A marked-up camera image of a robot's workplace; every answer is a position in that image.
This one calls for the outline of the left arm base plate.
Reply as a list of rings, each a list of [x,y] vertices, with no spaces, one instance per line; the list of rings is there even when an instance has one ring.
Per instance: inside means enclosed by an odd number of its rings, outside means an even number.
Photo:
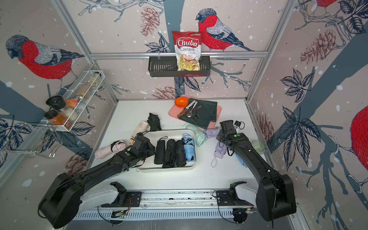
[[[133,192],[128,191],[124,193],[119,193],[117,198],[113,202],[103,204],[101,205],[101,207],[103,208],[120,208],[120,207],[136,208],[140,206],[141,196],[142,196],[142,192],[140,191],[133,191]]]

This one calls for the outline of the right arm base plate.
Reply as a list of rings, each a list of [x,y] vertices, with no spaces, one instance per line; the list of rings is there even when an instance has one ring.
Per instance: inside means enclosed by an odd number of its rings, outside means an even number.
[[[253,207],[251,203],[239,199],[235,192],[230,192],[229,190],[215,190],[212,195],[217,200],[218,206],[250,206],[250,207]]]

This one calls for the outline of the light blue umbrella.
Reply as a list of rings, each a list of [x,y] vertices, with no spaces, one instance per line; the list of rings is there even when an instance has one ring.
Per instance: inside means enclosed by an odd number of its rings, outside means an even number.
[[[243,161],[243,159],[238,154],[235,154],[235,156],[236,156],[236,158],[238,159],[238,161],[240,162],[241,165],[243,165],[245,168],[248,168],[246,163]]]
[[[195,142],[194,142],[193,137],[188,133],[184,133],[182,140],[184,143],[186,160],[188,162],[195,162],[196,161]]]

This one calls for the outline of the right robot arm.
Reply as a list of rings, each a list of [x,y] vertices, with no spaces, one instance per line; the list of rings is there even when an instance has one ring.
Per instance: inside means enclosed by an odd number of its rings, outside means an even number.
[[[258,182],[255,204],[262,218],[272,221],[296,213],[291,178],[272,168],[252,147],[248,137],[237,133],[233,120],[220,122],[220,126],[219,141],[240,156]]]

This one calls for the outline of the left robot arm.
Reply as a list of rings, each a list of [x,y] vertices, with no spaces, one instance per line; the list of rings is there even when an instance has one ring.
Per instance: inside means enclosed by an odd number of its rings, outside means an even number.
[[[155,147],[145,136],[137,137],[134,144],[116,153],[107,161],[86,171],[56,177],[41,199],[37,213],[55,229],[70,223],[79,213],[110,204],[114,207],[132,206],[127,189],[119,182],[111,182],[102,189],[91,191],[106,179],[135,167],[138,162],[154,155]]]

